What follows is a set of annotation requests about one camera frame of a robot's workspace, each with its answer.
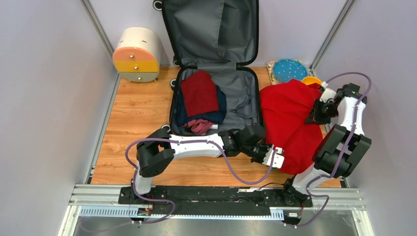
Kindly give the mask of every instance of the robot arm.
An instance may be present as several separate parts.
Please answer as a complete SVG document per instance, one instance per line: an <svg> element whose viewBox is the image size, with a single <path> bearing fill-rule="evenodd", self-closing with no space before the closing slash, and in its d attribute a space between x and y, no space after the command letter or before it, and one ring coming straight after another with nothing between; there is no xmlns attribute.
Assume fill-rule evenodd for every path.
<svg viewBox="0 0 417 236"><path fill-rule="evenodd" d="M264 136L263 127L257 124L243 130L221 131L208 136L177 136L169 134L167 129L158 129L148 138L168 139L175 143L148 141L136 146L139 174L136 175L134 187L139 194L146 194L151 189L153 177L161 174L171 161L195 156L220 157L222 152L226 156L236 156L243 152L251 157L251 162L269 166L276 151L272 167L281 168L284 162L283 150L274 145L259 143ZM178 144L178 141L189 143ZM222 150L209 141L218 144Z"/></svg>
<svg viewBox="0 0 417 236"><path fill-rule="evenodd" d="M330 130L317 147L312 158L314 163L303 173L285 182L281 201L287 205L302 204L307 200L307 186L311 180L317 178L316 181L310 183L310 190L328 180L327 177L337 164L338 156L354 123L356 125L354 134L346 144L347 150L333 177L349 176L371 146L371 140L364 136L361 124L362 111L367 102L366 97L357 105L357 116L354 120L355 106L361 97L359 86L348 84L334 92L324 84L321 89L322 96L315 101L313 110L305 123L326 124L330 123L331 118L339 116L338 124Z"/></svg>

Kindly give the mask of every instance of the red clothing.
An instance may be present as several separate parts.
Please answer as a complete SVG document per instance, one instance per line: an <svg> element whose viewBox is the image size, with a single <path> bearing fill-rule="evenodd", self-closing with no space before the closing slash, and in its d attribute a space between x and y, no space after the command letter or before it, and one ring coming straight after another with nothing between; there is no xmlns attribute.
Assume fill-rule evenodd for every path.
<svg viewBox="0 0 417 236"><path fill-rule="evenodd" d="M194 119L189 121L184 127L190 127L191 131L198 135L206 135L206 132L214 125L214 123L205 119Z"/></svg>
<svg viewBox="0 0 417 236"><path fill-rule="evenodd" d="M297 80L268 86L260 91L267 144L284 149L280 171L292 175L305 171L322 141L320 126L304 124L314 101L321 96L319 85L305 85Z"/></svg>
<svg viewBox="0 0 417 236"><path fill-rule="evenodd" d="M198 71L181 82L187 117L219 111L216 85L211 76L204 71Z"/></svg>

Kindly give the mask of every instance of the yellow bowl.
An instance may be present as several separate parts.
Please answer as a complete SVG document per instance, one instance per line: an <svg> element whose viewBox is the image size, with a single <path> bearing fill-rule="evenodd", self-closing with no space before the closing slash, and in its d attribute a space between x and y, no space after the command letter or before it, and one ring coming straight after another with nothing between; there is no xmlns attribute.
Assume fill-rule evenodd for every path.
<svg viewBox="0 0 417 236"><path fill-rule="evenodd" d="M312 85L314 83L320 84L320 85L322 84L321 80L319 80L318 78L313 77L313 76L307 76L301 82L303 82L306 85Z"/></svg>

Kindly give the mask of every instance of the wooden floor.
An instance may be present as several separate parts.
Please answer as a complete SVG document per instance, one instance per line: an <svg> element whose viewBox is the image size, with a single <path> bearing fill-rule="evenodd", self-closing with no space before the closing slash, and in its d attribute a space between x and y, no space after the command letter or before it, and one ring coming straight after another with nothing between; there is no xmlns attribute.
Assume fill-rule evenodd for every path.
<svg viewBox="0 0 417 236"><path fill-rule="evenodd" d="M259 78L259 89L270 85L266 67L252 68ZM133 141L146 138L169 123L173 92L169 81L177 77L179 68L161 68L158 82L135 83L122 79L107 125L100 154L92 177L92 184L130 184L133 167L124 158L126 147ZM129 157L136 163L136 150ZM233 169L246 181L256 181L267 171L267 166L250 163L244 154L229 158ZM272 171L266 180L257 184L283 183L291 175ZM246 186L230 173L223 158L194 157L171 162L154 178L154 185ZM336 179L321 187L340 187Z"/></svg>

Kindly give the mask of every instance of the yellow drawer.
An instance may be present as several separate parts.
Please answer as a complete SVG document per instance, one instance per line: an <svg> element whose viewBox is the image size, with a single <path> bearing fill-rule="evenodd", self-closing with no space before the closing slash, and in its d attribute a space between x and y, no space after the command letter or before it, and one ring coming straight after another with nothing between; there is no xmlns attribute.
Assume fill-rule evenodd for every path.
<svg viewBox="0 0 417 236"><path fill-rule="evenodd" d="M115 61L119 72L159 72L158 62L151 61Z"/></svg>

